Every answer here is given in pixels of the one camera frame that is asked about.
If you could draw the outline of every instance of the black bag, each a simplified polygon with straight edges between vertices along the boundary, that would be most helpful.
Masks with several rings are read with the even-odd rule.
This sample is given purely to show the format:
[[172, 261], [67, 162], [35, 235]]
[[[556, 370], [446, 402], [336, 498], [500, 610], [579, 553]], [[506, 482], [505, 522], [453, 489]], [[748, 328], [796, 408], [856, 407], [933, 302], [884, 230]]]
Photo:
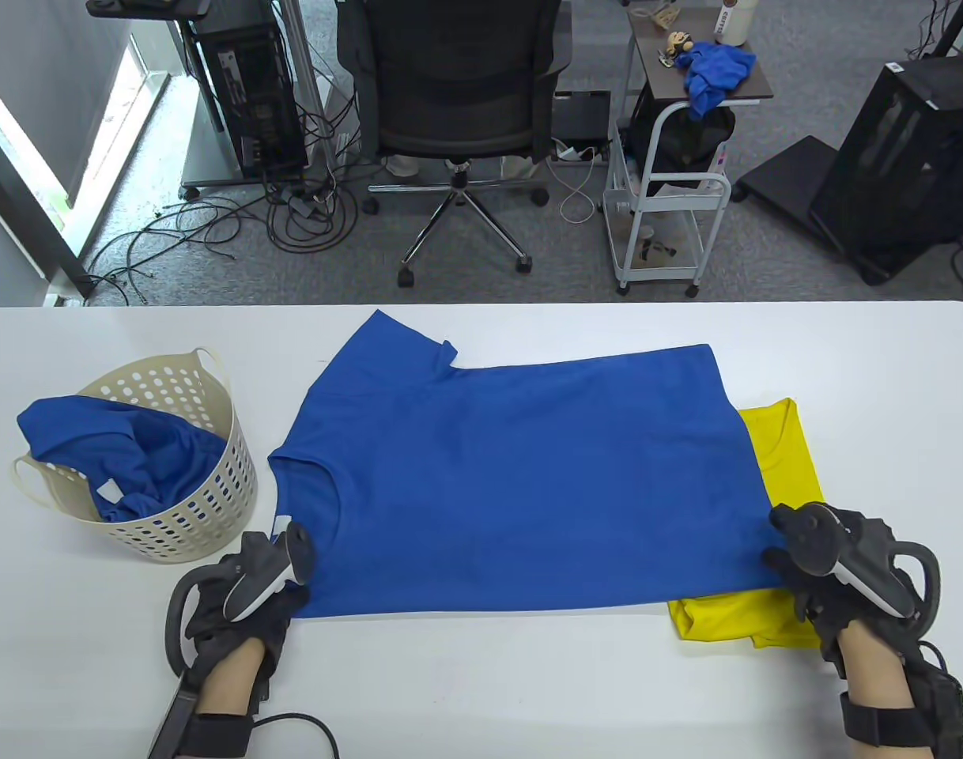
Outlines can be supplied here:
[[[647, 162], [647, 151], [651, 147], [654, 122], [668, 105], [670, 104], [656, 102], [651, 90], [644, 85], [644, 90], [636, 101], [636, 108], [633, 109], [633, 120], [624, 141], [626, 152], [636, 159], [640, 173], [645, 171], [644, 163]], [[721, 142], [731, 140], [734, 133], [735, 113], [730, 108], [714, 108], [703, 117], [702, 122], [694, 122], [688, 108], [672, 113], [661, 129], [661, 140], [658, 141], [658, 152], [654, 158], [654, 171], [708, 171], [717, 147]], [[695, 187], [699, 180], [669, 184]], [[655, 194], [662, 185], [663, 182], [651, 182], [648, 195]]]

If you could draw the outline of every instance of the chair base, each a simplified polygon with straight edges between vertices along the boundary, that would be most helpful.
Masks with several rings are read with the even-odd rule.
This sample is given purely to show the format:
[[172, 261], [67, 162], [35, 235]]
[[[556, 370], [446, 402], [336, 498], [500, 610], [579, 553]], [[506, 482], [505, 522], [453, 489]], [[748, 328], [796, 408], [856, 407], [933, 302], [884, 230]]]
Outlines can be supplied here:
[[[432, 232], [435, 230], [438, 221], [442, 218], [446, 210], [449, 209], [451, 205], [453, 206], [470, 206], [474, 209], [474, 212], [482, 218], [483, 221], [497, 235], [500, 239], [512, 250], [517, 256], [516, 270], [519, 274], [529, 274], [531, 267], [533, 266], [533, 261], [529, 255], [527, 255], [524, 250], [520, 247], [520, 244], [514, 240], [510, 232], [507, 232], [506, 228], [499, 223], [499, 221], [489, 212], [488, 209], [482, 205], [481, 200], [478, 200], [472, 189], [477, 189], [481, 191], [482, 189], [531, 189], [532, 202], [536, 205], [543, 206], [544, 202], [547, 202], [547, 192], [544, 191], [544, 185], [542, 182], [534, 179], [486, 179], [479, 181], [469, 181], [467, 179], [467, 171], [470, 169], [470, 163], [460, 164], [456, 167], [453, 177], [449, 184], [373, 184], [369, 187], [369, 192], [372, 194], [384, 194], [384, 193], [424, 193], [424, 192], [446, 192], [446, 198], [443, 198], [441, 204], [437, 207], [435, 212], [429, 218], [428, 224], [421, 229], [415, 242], [410, 245], [410, 248], [406, 250], [405, 255], [401, 259], [401, 270], [398, 272], [398, 287], [399, 288], [413, 288], [415, 286], [415, 274], [410, 270], [409, 264], [412, 259], [415, 258], [417, 253], [421, 250], [421, 246], [424, 245], [425, 241], [429, 238]], [[538, 191], [544, 192], [543, 199], [544, 202], [539, 202], [542, 196], [539, 195]]]

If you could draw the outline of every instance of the basket handle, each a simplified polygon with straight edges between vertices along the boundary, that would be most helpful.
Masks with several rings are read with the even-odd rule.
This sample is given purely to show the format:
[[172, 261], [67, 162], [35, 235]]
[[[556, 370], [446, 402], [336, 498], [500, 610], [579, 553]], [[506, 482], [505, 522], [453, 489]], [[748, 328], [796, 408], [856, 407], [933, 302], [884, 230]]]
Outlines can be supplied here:
[[25, 481], [22, 480], [21, 478], [21, 474], [18, 473], [19, 463], [23, 463], [23, 465], [26, 465], [29, 467], [29, 469], [31, 469], [32, 467], [30, 463], [31, 460], [33, 459], [30, 459], [27, 455], [23, 455], [23, 456], [19, 456], [19, 458], [16, 458], [11, 462], [11, 471], [10, 471], [11, 482], [14, 483], [14, 487], [17, 488], [21, 492], [21, 494], [25, 496], [25, 498], [29, 499], [30, 501], [33, 501], [34, 503], [37, 503], [42, 508], [49, 509], [51, 511], [55, 510], [56, 509], [55, 504], [52, 504], [49, 501], [45, 501], [44, 499], [41, 499], [36, 494], [28, 490], [28, 488], [25, 487]]
[[208, 348], [206, 345], [201, 345], [199, 348], [195, 348], [193, 354], [197, 357], [197, 364], [200, 364], [200, 352], [203, 351], [207, 354], [207, 357], [214, 361], [214, 365], [218, 368], [219, 377], [217, 377], [218, 382], [221, 382], [225, 386], [225, 390], [228, 392], [229, 397], [232, 395], [232, 379], [228, 376], [228, 372], [225, 371], [225, 362], [221, 360], [221, 355], [214, 348]]

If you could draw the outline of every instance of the clothing tag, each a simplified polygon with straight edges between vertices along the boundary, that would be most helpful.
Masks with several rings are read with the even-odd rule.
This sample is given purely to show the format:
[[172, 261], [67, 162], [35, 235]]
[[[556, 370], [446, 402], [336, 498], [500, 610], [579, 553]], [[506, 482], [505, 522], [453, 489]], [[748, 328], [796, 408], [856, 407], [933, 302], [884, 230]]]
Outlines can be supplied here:
[[120, 490], [119, 485], [116, 485], [116, 480], [112, 477], [105, 485], [99, 485], [98, 490], [95, 491], [100, 496], [102, 496], [109, 503], [117, 504], [123, 500], [123, 491]]
[[274, 527], [271, 528], [271, 538], [276, 538], [282, 532], [286, 531], [291, 524], [291, 514], [279, 514], [279, 516], [274, 517]]

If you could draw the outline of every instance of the metal cart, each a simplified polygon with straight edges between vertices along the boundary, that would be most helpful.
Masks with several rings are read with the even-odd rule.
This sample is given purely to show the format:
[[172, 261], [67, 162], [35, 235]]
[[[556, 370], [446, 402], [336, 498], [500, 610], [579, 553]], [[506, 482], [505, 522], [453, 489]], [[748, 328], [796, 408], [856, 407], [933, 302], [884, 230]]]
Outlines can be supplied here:
[[[712, 39], [716, 11], [708, 8], [684, 9], [674, 29], [690, 32], [695, 40]], [[611, 156], [603, 205], [605, 227], [611, 250], [612, 267], [618, 279], [618, 292], [629, 293], [629, 283], [638, 281], [687, 281], [686, 296], [699, 293], [699, 282], [716, 242], [724, 209], [731, 199], [731, 181], [723, 169], [705, 172], [654, 173], [656, 151], [663, 124], [669, 116], [689, 107], [685, 92], [685, 72], [667, 69], [659, 64], [658, 50], [665, 47], [667, 33], [652, 21], [629, 15], [633, 31], [626, 48], [623, 73], [623, 97], [619, 99], [616, 119], [610, 124]], [[658, 102], [669, 102], [658, 116], [651, 132], [651, 144], [644, 163], [640, 186], [634, 187], [625, 165], [619, 130], [626, 124], [626, 108], [630, 96], [640, 89], [630, 89], [633, 79], [634, 51], [640, 51], [643, 69], [651, 94]], [[759, 64], [752, 76], [723, 106], [759, 105], [773, 96]], [[648, 195], [651, 182], [699, 182], [698, 187], [675, 188], [670, 194]], [[696, 212], [712, 214], [705, 220]], [[644, 215], [652, 214], [652, 237], [641, 235]]]

